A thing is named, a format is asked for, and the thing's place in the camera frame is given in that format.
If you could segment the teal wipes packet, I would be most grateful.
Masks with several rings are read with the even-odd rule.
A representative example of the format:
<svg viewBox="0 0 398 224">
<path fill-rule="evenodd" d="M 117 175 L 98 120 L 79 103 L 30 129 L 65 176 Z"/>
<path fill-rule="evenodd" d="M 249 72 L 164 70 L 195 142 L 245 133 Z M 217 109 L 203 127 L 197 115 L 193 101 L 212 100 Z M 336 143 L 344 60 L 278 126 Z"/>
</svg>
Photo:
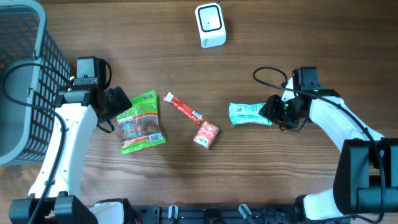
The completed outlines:
<svg viewBox="0 0 398 224">
<path fill-rule="evenodd" d="M 265 105 L 265 103 L 256 104 L 242 104 L 242 103 L 230 103 L 229 104 L 229 118 L 232 125 L 240 124 L 263 124 L 270 126 L 272 121 L 261 116 L 259 110 Z"/>
</svg>

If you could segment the red snack stick packet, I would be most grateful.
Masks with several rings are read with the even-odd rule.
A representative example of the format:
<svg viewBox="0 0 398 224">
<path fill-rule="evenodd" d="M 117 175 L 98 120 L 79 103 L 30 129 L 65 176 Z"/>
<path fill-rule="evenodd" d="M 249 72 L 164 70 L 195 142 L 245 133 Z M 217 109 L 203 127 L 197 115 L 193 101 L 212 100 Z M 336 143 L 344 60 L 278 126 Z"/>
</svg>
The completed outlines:
<svg viewBox="0 0 398 224">
<path fill-rule="evenodd" d="M 178 109 L 184 115 L 189 117 L 198 126 L 205 120 L 205 117 L 202 114 L 189 107 L 187 104 L 185 104 L 182 100 L 177 98 L 171 92 L 167 92 L 164 95 L 163 100 L 174 105 L 176 109 Z"/>
</svg>

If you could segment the green gummy candy bag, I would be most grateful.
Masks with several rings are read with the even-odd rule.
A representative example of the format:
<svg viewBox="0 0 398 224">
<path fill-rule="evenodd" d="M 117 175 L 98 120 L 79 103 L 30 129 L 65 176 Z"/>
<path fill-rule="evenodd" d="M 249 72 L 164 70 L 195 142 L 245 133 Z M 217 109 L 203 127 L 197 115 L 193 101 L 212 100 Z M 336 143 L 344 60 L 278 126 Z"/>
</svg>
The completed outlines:
<svg viewBox="0 0 398 224">
<path fill-rule="evenodd" d="M 121 154 L 129 154 L 166 142 L 159 126 L 158 100 L 154 90 L 130 100 L 132 107 L 116 117 Z"/>
</svg>

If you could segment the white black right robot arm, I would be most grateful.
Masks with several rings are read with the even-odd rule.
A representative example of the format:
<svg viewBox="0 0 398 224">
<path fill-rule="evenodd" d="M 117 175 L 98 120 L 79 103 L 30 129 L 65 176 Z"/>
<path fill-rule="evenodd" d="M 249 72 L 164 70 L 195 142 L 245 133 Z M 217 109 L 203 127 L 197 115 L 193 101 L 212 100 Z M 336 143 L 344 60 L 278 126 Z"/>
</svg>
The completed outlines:
<svg viewBox="0 0 398 224">
<path fill-rule="evenodd" d="M 397 212 L 397 139 L 386 138 L 362 122 L 335 90 L 319 83 L 316 67 L 300 67 L 279 85 L 282 96 L 272 95 L 259 115 L 282 131 L 301 131 L 318 125 L 340 152 L 331 189 L 299 196 L 294 222 L 325 223 L 355 218 L 368 223 L 376 214 Z"/>
</svg>

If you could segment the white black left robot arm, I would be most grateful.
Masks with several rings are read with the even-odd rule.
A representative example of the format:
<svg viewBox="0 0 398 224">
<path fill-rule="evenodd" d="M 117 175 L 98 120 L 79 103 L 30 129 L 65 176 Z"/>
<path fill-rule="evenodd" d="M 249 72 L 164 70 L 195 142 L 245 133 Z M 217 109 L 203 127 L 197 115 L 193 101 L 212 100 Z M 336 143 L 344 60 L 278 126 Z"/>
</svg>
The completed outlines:
<svg viewBox="0 0 398 224">
<path fill-rule="evenodd" d="M 80 200 L 81 177 L 90 137 L 101 123 L 132 104 L 121 87 L 110 88 L 110 64 L 98 57 L 77 60 L 76 76 L 55 95 L 54 109 L 31 108 L 54 116 L 44 163 L 26 199 L 13 200 L 12 223 L 135 223 L 129 200 L 101 200 L 88 208 Z"/>
</svg>

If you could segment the red small carton box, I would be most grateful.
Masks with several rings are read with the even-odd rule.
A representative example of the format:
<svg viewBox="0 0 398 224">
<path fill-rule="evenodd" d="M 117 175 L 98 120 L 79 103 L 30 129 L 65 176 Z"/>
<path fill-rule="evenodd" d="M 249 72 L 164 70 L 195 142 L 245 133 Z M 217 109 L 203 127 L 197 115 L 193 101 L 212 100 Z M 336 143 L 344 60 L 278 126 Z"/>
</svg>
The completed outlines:
<svg viewBox="0 0 398 224">
<path fill-rule="evenodd" d="M 203 146 L 204 148 L 209 149 L 212 142 L 215 140 L 218 132 L 218 127 L 205 121 L 198 130 L 193 141 Z"/>
</svg>

